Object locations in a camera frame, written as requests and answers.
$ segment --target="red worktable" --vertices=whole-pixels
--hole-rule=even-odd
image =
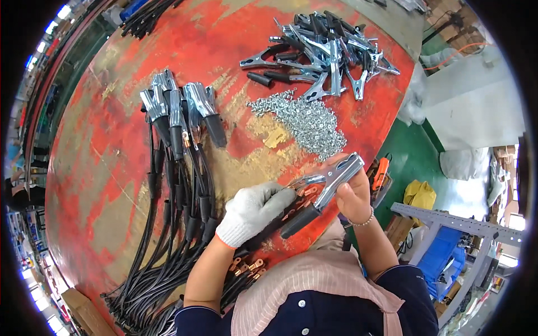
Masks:
[[[147,125],[139,92],[166,67],[178,85],[213,85],[228,145],[206,145],[222,204],[242,187],[277,180],[286,184],[316,165],[271,116],[255,117],[248,101],[309,85],[277,83],[271,90],[247,79],[239,61],[261,51],[295,13],[330,10],[352,24],[366,23],[366,35],[401,71],[381,74],[356,102],[351,91],[325,97],[348,140],[345,152],[358,152],[368,166],[383,143],[404,97],[413,61],[368,19],[337,0],[311,2],[186,0],[168,9],[154,32],[139,41],[115,32],[97,53],[65,109],[52,148],[47,175],[46,223],[49,249],[70,285],[88,296],[112,325],[99,294],[125,279],[136,252],[149,205]],[[353,73],[359,77],[357,70]],[[280,142],[264,140],[283,132]],[[273,142],[270,148],[267,142]],[[162,228],[162,201],[154,237]],[[325,215],[292,238],[273,237],[261,255],[269,265],[305,251],[337,213]]]

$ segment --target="hand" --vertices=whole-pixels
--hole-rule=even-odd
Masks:
[[[339,153],[325,161],[326,167],[346,157],[348,154]],[[372,214],[370,208],[370,183],[364,168],[361,168],[348,183],[342,183],[336,190],[336,204],[340,212],[350,221],[362,224],[368,221]]]
[[[276,182],[243,188],[226,203],[226,215],[215,233],[223,243],[237,248],[260,233],[295,197],[295,190]]]

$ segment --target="navy shirt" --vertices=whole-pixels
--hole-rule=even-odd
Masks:
[[[410,265],[386,270],[376,284],[405,302],[398,311],[404,336],[437,335],[437,315],[422,271]],[[175,316],[177,336],[230,335],[233,309],[224,317],[201,306],[181,309]],[[314,290],[289,294],[261,335],[383,335],[383,313],[375,303],[359,297]]]

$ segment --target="bare hand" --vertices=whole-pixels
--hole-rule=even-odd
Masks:
[[[322,165],[326,167],[346,157],[348,154],[338,153],[327,159]],[[348,183],[342,183],[336,190],[336,204],[340,212],[356,224],[365,223],[371,215],[370,183],[364,168],[353,176]]]

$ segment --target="blue plastic bin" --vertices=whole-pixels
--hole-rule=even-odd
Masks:
[[[452,256],[461,236],[462,231],[446,226],[441,226],[437,235],[435,236],[434,241],[431,243],[430,247],[428,248],[426,253],[424,253],[424,256],[417,265],[417,267],[420,268],[421,271],[424,273],[424,280],[426,281],[426,285],[428,286],[428,291],[433,297],[436,297],[439,301],[442,300],[443,297],[439,299],[442,292],[437,293],[436,282],[438,282],[438,278],[443,268],[450,260],[450,257]]]

